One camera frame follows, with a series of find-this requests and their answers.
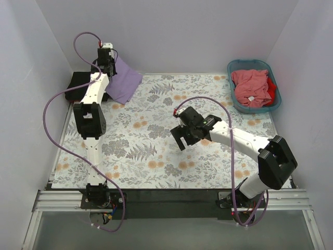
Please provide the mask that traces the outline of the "purple t shirt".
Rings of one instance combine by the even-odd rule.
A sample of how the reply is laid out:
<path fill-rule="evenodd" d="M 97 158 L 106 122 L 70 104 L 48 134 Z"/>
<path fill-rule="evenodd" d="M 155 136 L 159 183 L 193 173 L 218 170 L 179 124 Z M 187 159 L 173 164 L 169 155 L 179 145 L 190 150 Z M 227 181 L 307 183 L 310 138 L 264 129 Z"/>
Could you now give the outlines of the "purple t shirt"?
<path fill-rule="evenodd" d="M 110 78 L 106 93 L 116 102 L 125 105 L 131 100 L 143 76 L 129 67 L 121 57 L 115 64 L 117 74 Z"/>

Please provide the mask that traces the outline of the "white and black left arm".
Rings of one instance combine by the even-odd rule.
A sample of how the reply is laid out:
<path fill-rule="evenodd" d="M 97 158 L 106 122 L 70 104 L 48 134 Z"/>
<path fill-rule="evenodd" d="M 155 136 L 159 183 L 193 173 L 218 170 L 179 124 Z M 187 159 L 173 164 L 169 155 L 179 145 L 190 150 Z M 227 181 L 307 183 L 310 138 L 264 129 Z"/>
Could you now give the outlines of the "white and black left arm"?
<path fill-rule="evenodd" d="M 88 86 L 83 99 L 73 106 L 73 111 L 78 133 L 85 145 L 87 160 L 92 164 L 86 184 L 87 201 L 104 208 L 109 205 L 110 198 L 107 179 L 102 176 L 105 173 L 102 143 L 106 133 L 106 120 L 101 103 L 110 77 L 116 73 L 113 45 L 104 43 L 98 48 L 97 55 L 97 68 L 91 68 L 92 84 Z"/>

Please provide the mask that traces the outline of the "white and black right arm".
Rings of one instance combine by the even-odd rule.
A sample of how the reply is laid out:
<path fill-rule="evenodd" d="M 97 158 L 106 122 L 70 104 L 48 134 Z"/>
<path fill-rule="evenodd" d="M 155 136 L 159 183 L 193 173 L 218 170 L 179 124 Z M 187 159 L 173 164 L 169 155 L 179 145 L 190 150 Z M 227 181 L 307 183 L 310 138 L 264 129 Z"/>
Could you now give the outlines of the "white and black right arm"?
<path fill-rule="evenodd" d="M 246 207 L 266 190 L 280 190 L 298 166 L 287 141 L 279 135 L 270 139 L 232 129 L 221 118 L 214 115 L 204 118 L 192 107 L 175 111 L 173 116 L 180 120 L 171 130 L 180 150 L 206 139 L 233 147 L 258 164 L 258 173 L 245 178 L 234 192 L 219 200 L 218 204 L 223 208 L 231 208 L 234 204 Z"/>

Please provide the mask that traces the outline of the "black robot base mount plate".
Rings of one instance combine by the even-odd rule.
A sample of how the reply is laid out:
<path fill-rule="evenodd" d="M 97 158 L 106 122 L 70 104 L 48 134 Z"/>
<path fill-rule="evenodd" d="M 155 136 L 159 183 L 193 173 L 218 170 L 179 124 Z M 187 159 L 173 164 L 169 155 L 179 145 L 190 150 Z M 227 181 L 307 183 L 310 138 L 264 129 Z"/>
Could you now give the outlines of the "black robot base mount plate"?
<path fill-rule="evenodd" d="M 125 219 L 232 220 L 232 210 L 218 204 L 230 192 L 230 189 L 124 189 Z"/>

